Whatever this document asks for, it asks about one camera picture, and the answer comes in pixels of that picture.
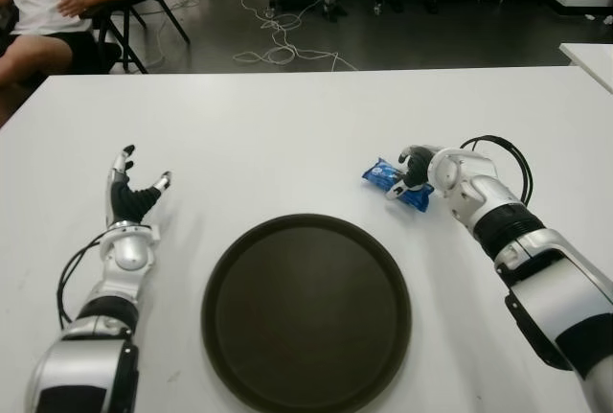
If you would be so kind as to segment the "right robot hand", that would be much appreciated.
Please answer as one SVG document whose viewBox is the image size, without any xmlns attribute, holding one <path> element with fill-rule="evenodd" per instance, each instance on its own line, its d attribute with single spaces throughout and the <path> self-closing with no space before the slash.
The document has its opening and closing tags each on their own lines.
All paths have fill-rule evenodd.
<svg viewBox="0 0 613 413">
<path fill-rule="evenodd" d="M 416 192 L 428 182 L 428 168 L 435 154 L 441 148 L 412 145 L 402 150 L 398 157 L 400 164 L 407 166 L 406 172 L 386 193 L 389 199 L 400 198 L 407 192 Z"/>
</svg>

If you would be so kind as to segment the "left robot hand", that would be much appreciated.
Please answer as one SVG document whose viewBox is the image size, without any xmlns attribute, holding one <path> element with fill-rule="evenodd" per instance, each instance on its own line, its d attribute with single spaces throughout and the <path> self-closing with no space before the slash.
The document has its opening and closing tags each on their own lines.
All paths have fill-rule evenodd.
<svg viewBox="0 0 613 413">
<path fill-rule="evenodd" d="M 134 150 L 134 145 L 123 148 L 109 170 L 105 191 L 105 221 L 108 228 L 123 222 L 140 224 L 170 187 L 172 173 L 163 172 L 147 188 L 141 190 L 130 188 L 128 171 L 134 165 L 130 160 Z"/>
</svg>

